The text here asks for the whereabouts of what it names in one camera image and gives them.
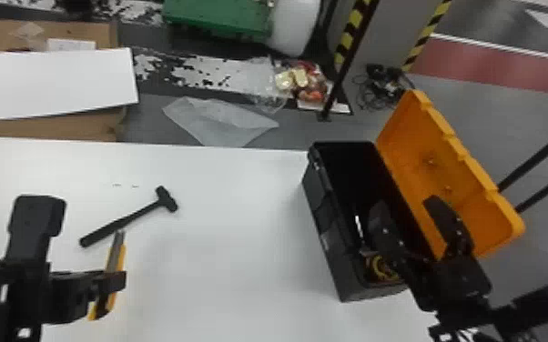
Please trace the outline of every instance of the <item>white table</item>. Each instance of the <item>white table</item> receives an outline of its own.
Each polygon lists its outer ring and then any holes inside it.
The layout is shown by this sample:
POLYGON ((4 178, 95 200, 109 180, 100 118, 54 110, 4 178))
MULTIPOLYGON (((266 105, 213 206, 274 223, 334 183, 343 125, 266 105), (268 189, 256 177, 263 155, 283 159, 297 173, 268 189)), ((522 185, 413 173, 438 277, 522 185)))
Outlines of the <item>white table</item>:
POLYGON ((305 152, 0 138, 0 257, 21 194, 67 202, 55 270, 102 268, 110 238, 77 241, 155 199, 179 210, 127 231, 127 288, 97 322, 45 327, 43 341, 430 341, 436 321, 409 291, 342 304, 301 187, 305 152))

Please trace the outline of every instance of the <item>clear plastic bag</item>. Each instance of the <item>clear plastic bag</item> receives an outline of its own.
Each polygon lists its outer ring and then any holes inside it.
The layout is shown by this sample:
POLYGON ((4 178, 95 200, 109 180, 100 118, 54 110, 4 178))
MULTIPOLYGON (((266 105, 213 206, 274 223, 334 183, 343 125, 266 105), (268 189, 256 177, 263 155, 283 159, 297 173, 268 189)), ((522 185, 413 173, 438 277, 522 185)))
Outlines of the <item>clear plastic bag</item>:
POLYGON ((279 123, 230 103, 181 97, 164 114, 204 146, 243 147, 279 123))
POLYGON ((272 59, 268 57, 256 57, 249 59, 254 65, 251 69, 251 80, 247 82, 244 91, 248 97, 263 113, 273 115, 278 112, 290 98, 290 94, 279 91, 276 87, 275 76, 284 71, 284 67, 275 67, 272 59))

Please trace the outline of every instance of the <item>cardboard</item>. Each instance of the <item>cardboard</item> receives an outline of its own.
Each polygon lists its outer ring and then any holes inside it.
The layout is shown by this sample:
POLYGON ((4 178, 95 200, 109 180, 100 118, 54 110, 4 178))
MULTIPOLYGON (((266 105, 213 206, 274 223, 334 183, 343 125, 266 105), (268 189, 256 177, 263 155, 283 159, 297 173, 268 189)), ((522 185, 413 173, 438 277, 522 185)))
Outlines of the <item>cardboard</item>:
MULTIPOLYGON (((44 32, 34 37, 32 42, 10 35, 27 23, 29 22, 0 20, 0 51, 26 49, 34 41, 44 44, 47 38, 92 40, 96 42, 98 49, 118 46, 116 22, 100 24, 34 21, 44 32)), ((0 120, 0 136, 116 141, 124 114, 124 107, 113 107, 71 116, 0 120)))

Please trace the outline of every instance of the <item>yellow toolbox lid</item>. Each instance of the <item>yellow toolbox lid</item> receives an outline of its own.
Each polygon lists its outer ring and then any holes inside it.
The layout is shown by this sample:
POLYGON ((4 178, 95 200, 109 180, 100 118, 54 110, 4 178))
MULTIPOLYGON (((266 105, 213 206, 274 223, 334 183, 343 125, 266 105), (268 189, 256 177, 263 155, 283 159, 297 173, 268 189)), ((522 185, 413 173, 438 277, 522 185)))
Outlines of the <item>yellow toolbox lid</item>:
POLYGON ((477 257, 524 232, 521 217, 423 92, 404 94, 376 147, 438 259, 446 243, 422 205, 431 195, 461 217, 477 257))

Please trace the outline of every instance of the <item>toolbox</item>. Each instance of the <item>toolbox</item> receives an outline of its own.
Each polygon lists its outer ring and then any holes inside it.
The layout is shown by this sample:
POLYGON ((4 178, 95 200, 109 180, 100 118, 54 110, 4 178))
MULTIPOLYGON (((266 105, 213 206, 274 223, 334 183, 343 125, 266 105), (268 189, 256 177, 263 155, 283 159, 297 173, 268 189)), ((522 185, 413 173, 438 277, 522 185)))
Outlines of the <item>toolbox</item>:
POLYGON ((518 213, 420 91, 404 94, 375 144, 317 142, 308 159, 302 184, 343 302, 406 288, 370 244, 366 227, 374 212, 381 213, 377 220, 396 227, 408 253, 432 262, 446 249, 423 205, 432 196, 462 219, 475 257, 524 231, 518 213))

